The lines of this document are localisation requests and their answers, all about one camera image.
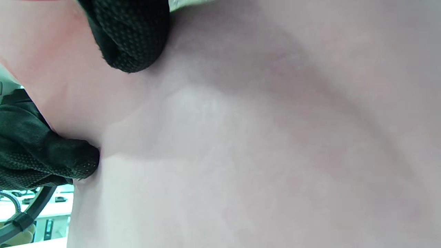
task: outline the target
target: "black glove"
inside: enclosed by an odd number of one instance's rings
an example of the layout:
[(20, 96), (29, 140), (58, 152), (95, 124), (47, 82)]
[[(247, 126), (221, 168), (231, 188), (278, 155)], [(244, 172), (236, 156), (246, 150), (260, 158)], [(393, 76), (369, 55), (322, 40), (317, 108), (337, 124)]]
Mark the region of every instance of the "black glove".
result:
[(138, 72), (155, 62), (170, 26), (168, 0), (78, 0), (106, 62)]
[(97, 168), (99, 150), (54, 133), (24, 89), (0, 104), (0, 190), (72, 184)]

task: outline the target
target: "gloved finger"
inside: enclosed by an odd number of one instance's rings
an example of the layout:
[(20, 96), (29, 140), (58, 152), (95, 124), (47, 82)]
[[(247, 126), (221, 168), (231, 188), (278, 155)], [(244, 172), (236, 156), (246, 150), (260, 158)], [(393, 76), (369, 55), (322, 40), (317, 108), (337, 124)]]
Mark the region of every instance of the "gloved finger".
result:
[(78, 0), (111, 67), (138, 72), (164, 50), (170, 26), (168, 0)]

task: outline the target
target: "gloved hand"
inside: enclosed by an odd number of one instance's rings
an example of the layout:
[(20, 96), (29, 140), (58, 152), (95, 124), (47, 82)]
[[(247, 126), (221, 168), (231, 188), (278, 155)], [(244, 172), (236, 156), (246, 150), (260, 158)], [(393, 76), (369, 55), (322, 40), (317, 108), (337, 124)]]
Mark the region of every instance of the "gloved hand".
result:
[(72, 184), (96, 170), (99, 150), (54, 133), (24, 89), (0, 104), (0, 190)]
[(167, 40), (168, 0), (78, 0), (106, 62), (138, 72), (155, 62)]

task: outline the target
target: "black cable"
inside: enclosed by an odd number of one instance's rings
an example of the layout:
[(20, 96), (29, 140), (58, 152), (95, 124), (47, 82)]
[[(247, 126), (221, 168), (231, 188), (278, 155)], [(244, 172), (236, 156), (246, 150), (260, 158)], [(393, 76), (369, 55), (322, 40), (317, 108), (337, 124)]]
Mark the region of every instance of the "black cable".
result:
[(38, 195), (35, 196), (34, 202), (24, 212), (16, 214), (12, 220), (6, 222), (5, 226), (0, 229), (0, 244), (5, 243), (32, 225), (55, 190), (56, 187), (42, 187)]

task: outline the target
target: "metal hose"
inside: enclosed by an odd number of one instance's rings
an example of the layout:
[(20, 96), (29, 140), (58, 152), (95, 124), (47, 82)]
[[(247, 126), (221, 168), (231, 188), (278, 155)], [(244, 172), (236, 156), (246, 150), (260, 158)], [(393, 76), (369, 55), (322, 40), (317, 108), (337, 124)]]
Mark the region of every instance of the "metal hose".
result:
[(13, 194), (5, 192), (5, 191), (0, 191), (0, 195), (4, 196), (12, 201), (12, 203), (15, 206), (15, 214), (22, 212), (22, 206), (20, 205), (19, 200)]

